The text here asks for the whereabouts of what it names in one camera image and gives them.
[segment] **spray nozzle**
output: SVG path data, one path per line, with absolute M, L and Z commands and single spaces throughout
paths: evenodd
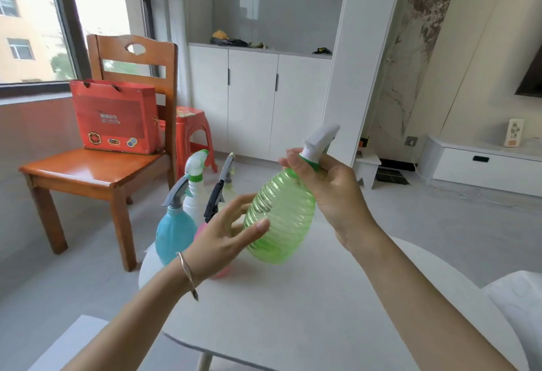
M 190 175 L 190 181 L 197 183 L 203 180 L 203 170 L 205 169 L 205 161 L 208 155 L 208 150 L 200 150 L 186 160 L 184 172 Z
M 183 194 L 186 193 L 187 196 L 192 197 L 192 193 L 190 193 L 190 190 L 188 190 L 189 178 L 190 176 L 187 174 L 175 183 L 173 188 L 168 193 L 166 200 L 162 203 L 162 207 L 170 206 L 171 208 L 181 208 L 183 206 L 183 202 L 180 198 L 183 196 Z
M 318 161 L 322 154 L 327 153 L 329 145 L 335 139 L 339 132 L 340 125 L 329 124 L 320 127 L 305 140 L 305 147 L 301 152 L 301 157 L 305 159 L 314 169 L 318 169 Z
M 231 173 L 233 171 L 234 159 L 235 154 L 230 153 L 230 155 L 224 162 L 224 166 L 222 167 L 222 171 L 220 172 L 220 178 L 218 180 L 218 183 L 216 183 L 213 192 L 209 197 L 209 202 L 207 203 L 205 213 L 203 214 L 206 223 L 211 221 L 211 218 L 213 218 L 213 216 L 218 213 L 218 204 L 220 202 L 224 203 L 224 196 L 222 195 L 222 190 L 224 189 L 224 183 L 231 182 Z

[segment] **window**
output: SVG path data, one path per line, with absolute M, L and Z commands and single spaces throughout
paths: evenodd
M 33 60 L 30 42 L 24 39 L 8 39 L 13 58 L 17 60 Z
M 69 91 L 68 80 L 90 78 L 90 33 L 154 38 L 150 4 L 151 0 L 0 0 L 0 15 L 18 17 L 10 18 L 8 25 L 0 16 L 0 98 Z M 32 64 L 1 64 L 12 59 Z M 143 68 L 117 66 L 113 64 L 112 71 L 143 74 Z
M 17 13 L 15 0 L 0 0 L 0 14 L 18 17 L 19 13 Z

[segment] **power outlet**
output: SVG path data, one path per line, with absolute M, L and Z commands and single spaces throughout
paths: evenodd
M 405 146 L 414 147 L 416 146 L 417 142 L 418 142 L 417 137 L 407 136 L 405 140 Z

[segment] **transparent green bottle body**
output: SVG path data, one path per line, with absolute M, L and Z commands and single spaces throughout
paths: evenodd
M 262 218 L 271 227 L 247 247 L 259 260 L 281 264 L 299 247 L 311 228 L 315 199 L 291 169 L 274 176 L 254 198 L 244 219 L 244 228 Z

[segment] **wooden chair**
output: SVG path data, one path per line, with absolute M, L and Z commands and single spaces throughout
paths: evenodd
M 50 190 L 109 201 L 123 266 L 132 271 L 137 262 L 126 204 L 132 203 L 130 196 L 136 190 L 163 173 L 167 173 L 170 188 L 176 181 L 177 45 L 132 35 L 90 34 L 87 40 L 94 79 L 149 84 L 166 96 L 165 110 L 159 106 L 159 117 L 166 122 L 165 152 L 141 155 L 80 148 L 26 164 L 19 171 L 26 177 L 55 254 L 66 251 L 68 245 Z M 145 52 L 129 52 L 132 44 L 143 45 Z M 102 60 L 165 66 L 166 78 L 105 71 Z

